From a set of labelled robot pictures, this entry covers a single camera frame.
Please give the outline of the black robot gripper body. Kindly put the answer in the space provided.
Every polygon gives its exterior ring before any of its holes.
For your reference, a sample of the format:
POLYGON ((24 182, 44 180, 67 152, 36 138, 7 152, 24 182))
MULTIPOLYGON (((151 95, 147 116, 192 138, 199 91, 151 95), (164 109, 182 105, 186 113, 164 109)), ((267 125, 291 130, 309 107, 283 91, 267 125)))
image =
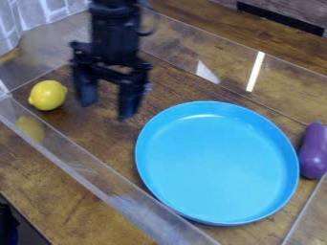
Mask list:
POLYGON ((118 84, 144 84, 151 65, 138 56, 139 6, 91 6, 91 42, 71 42, 74 81, 92 84, 99 78, 118 84))

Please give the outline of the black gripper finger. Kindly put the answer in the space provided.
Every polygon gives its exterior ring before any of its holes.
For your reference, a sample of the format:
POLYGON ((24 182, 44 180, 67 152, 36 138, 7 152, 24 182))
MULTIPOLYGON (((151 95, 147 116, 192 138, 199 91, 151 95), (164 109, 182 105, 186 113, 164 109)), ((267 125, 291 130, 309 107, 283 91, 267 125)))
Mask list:
POLYGON ((147 79, 124 80, 119 86, 119 121, 124 122, 138 113, 144 95, 152 89, 147 79))
POLYGON ((75 85, 75 96, 83 107, 91 106, 99 99, 98 80, 92 77, 90 69, 72 64, 72 77, 75 85))

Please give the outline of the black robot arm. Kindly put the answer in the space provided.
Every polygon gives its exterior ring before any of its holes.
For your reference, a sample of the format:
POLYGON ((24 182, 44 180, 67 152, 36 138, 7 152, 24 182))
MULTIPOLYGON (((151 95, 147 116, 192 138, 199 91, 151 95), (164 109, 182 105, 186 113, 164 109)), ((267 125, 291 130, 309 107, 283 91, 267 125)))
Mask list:
POLYGON ((152 65, 139 56, 139 38, 152 32, 140 31, 138 0, 92 0, 91 42, 71 42, 75 94, 83 106, 99 99, 99 80, 119 85, 119 121, 138 112, 151 81, 152 65))

